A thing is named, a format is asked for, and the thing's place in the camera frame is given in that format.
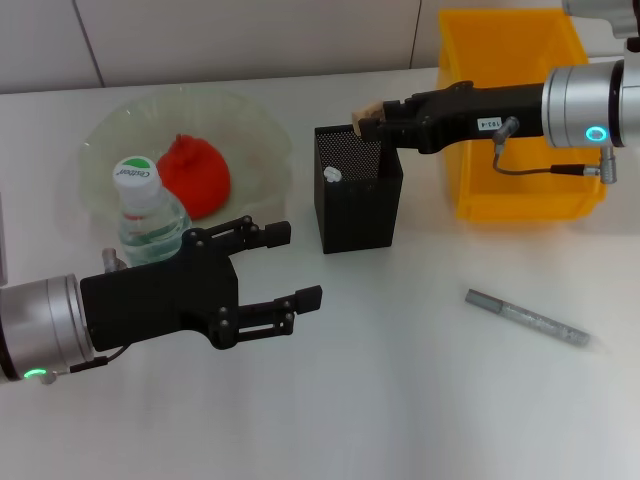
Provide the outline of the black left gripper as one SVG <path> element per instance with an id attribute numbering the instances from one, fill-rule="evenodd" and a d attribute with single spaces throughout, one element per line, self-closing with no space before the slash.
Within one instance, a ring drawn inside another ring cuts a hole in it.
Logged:
<path id="1" fill-rule="evenodd" d="M 261 228 L 245 215 L 188 231 L 179 251 L 167 260 L 82 279 L 93 347 L 110 350 L 194 331 L 225 350 L 238 342 L 291 335 L 297 315 L 320 309 L 322 288 L 239 308 L 238 279 L 229 259 L 231 253 L 290 241 L 288 221 Z"/>

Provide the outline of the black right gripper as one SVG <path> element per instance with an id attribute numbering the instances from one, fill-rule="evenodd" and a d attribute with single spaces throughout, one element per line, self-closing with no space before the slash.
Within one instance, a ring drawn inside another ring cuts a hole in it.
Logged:
<path id="1" fill-rule="evenodd" d="M 489 123 L 510 117 L 518 121 L 515 138 L 540 137 L 542 93 L 541 83 L 476 88 L 470 81 L 458 82 L 404 101 L 384 101 L 384 120 L 361 119 L 360 138 L 434 154 L 462 141 L 489 139 L 497 129 Z"/>

